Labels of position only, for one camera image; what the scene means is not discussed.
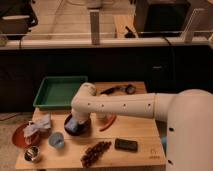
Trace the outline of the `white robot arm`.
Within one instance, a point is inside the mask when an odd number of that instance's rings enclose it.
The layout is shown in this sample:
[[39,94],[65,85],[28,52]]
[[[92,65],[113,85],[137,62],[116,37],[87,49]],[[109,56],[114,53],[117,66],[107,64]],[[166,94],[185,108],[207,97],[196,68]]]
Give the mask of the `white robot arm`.
[[166,171],[213,171],[213,94],[201,89],[179,93],[98,96],[84,83],[71,101],[72,114],[114,113],[167,123]]

